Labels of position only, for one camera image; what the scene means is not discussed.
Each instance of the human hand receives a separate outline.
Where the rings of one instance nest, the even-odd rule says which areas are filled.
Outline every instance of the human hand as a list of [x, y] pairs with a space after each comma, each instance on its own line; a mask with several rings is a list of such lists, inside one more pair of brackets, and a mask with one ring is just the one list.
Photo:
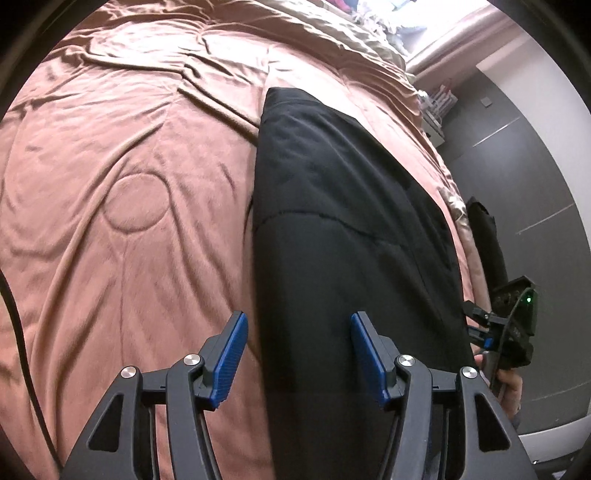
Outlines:
[[[478, 368], [482, 368], [482, 355], [475, 355], [474, 360]], [[505, 392], [503, 397], [499, 399], [499, 403], [503, 411], [507, 414], [510, 420], [517, 414], [521, 408], [521, 394], [523, 392], [523, 379], [516, 370], [497, 370], [496, 377], [501, 383], [505, 384]]]

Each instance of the wall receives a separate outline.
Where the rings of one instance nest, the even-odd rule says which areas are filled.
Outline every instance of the wall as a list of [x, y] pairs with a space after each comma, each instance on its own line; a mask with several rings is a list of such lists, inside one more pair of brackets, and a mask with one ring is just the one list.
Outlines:
[[527, 118], [569, 186], [591, 241], [591, 113], [554, 60], [524, 34], [477, 65]]

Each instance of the black cloth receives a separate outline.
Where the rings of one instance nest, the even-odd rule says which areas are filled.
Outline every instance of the black cloth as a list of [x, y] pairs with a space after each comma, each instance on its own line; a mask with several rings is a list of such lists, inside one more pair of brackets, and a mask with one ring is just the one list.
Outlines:
[[428, 367], [474, 364], [443, 213], [357, 120], [283, 88], [265, 100], [253, 209], [277, 478], [375, 478], [392, 417], [365, 392], [350, 316]]
[[495, 288], [502, 287], [509, 281], [505, 257], [496, 235], [495, 218], [474, 197], [468, 200], [466, 211], [474, 243], [482, 261], [486, 285], [489, 293], [492, 293]]

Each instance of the black cable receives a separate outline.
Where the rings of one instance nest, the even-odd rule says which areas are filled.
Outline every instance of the black cable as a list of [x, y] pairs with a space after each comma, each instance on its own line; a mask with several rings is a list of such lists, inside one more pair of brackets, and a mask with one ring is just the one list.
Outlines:
[[14, 300], [14, 296], [10, 291], [10, 286], [8, 285], [8, 281], [6, 280], [4, 273], [2, 273], [2, 270], [0, 270], [0, 294], [2, 294], [2, 298], [4, 299], [4, 303], [8, 310], [8, 316], [10, 317], [10, 321], [12, 322], [12, 329], [14, 330], [14, 336], [17, 340], [18, 359], [21, 364], [22, 376], [25, 379], [27, 392], [29, 393], [31, 404], [33, 404], [33, 410], [35, 410], [35, 416], [37, 417], [37, 421], [39, 422], [39, 426], [41, 427], [41, 432], [43, 433], [43, 438], [45, 438], [47, 448], [49, 448], [49, 452], [53, 457], [53, 461], [56, 463], [57, 470], [61, 472], [63, 466], [61, 465], [60, 458], [57, 455], [56, 447], [55, 445], [53, 445], [53, 442], [49, 435], [49, 430], [47, 430], [45, 418], [43, 417], [43, 412], [41, 411], [41, 406], [39, 405], [39, 400], [37, 398], [37, 394], [35, 393], [35, 387], [33, 386], [31, 370], [29, 369], [29, 362], [27, 360], [25, 334], [22, 331], [21, 316], [18, 314], [17, 302]]

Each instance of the bed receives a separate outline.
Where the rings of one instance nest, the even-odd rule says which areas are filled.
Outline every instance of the bed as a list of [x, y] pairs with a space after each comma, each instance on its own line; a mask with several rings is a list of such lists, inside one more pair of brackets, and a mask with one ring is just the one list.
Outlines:
[[[240, 309], [249, 341], [209, 431], [225, 479], [274, 478], [251, 199], [277, 86], [354, 117], [400, 162], [445, 215], [464, 297], [486, 304], [459, 193], [391, 47], [303, 0], [112, 0], [56, 45], [0, 124], [0, 264], [62, 460], [122, 367], [169, 367]], [[9, 325], [0, 310], [0, 424], [33, 475], [55, 479]], [[164, 410], [158, 444], [171, 479]]]

